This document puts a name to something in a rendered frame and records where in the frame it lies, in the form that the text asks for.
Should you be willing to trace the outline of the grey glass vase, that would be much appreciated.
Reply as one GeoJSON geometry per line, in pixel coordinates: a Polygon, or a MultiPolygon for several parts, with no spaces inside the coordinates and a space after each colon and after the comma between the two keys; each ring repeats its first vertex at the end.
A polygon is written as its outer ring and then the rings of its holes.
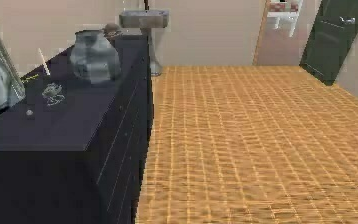
{"type": "Polygon", "coordinates": [[[116,80],[121,75],[118,51],[101,30],[82,30],[75,33],[70,63],[74,75],[91,84],[116,80]]]}

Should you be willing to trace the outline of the brown round object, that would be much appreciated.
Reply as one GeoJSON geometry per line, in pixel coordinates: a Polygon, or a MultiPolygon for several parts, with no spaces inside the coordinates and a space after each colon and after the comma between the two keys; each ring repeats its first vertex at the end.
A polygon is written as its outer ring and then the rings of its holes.
{"type": "Polygon", "coordinates": [[[107,39],[113,39],[116,36],[119,36],[122,34],[122,30],[120,26],[116,23],[108,23],[103,28],[104,36],[107,39]]]}

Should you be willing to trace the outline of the dark chest of drawers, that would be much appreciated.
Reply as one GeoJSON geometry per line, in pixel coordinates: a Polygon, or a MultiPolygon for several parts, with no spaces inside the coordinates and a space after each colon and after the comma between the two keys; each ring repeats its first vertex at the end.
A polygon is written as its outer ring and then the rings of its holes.
{"type": "Polygon", "coordinates": [[[116,80],[76,77],[65,50],[0,114],[0,224],[135,224],[153,118],[149,49],[144,35],[113,46],[116,80]]]}

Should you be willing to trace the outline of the white thin stick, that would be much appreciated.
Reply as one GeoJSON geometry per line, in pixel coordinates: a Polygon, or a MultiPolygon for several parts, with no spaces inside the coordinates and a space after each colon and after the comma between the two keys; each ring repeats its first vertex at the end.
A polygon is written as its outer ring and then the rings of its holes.
{"type": "Polygon", "coordinates": [[[39,56],[41,58],[42,65],[43,65],[43,68],[44,68],[44,70],[46,72],[46,75],[51,76],[50,70],[49,70],[49,68],[47,66],[47,62],[45,60],[45,57],[43,55],[43,52],[42,52],[41,48],[38,48],[38,53],[39,53],[39,56]]]}

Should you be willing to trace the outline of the yellow thin pencil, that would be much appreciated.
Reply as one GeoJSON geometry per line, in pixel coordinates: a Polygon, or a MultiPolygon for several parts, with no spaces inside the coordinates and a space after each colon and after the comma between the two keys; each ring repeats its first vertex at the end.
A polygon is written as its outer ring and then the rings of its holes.
{"type": "Polygon", "coordinates": [[[35,74],[32,76],[23,76],[20,79],[21,79],[22,83],[24,84],[24,83],[30,82],[31,80],[36,80],[38,77],[39,77],[39,74],[35,74]]]}

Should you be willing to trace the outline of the dark green room door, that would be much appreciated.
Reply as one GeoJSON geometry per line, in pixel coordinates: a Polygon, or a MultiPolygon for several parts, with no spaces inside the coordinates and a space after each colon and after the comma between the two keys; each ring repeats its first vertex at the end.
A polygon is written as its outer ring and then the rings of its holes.
{"type": "Polygon", "coordinates": [[[300,66],[326,86],[334,84],[358,33],[358,0],[321,0],[300,66]],[[339,17],[356,19],[346,25],[339,17]]]}

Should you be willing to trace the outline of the grey pedestal sink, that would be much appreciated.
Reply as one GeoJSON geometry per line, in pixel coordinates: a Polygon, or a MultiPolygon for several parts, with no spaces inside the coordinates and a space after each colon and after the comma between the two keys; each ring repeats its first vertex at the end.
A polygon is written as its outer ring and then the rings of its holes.
{"type": "Polygon", "coordinates": [[[143,35],[148,37],[150,70],[153,76],[161,74],[162,66],[156,58],[152,30],[166,28],[168,21],[168,10],[125,10],[119,15],[121,27],[138,28],[143,35]]]}

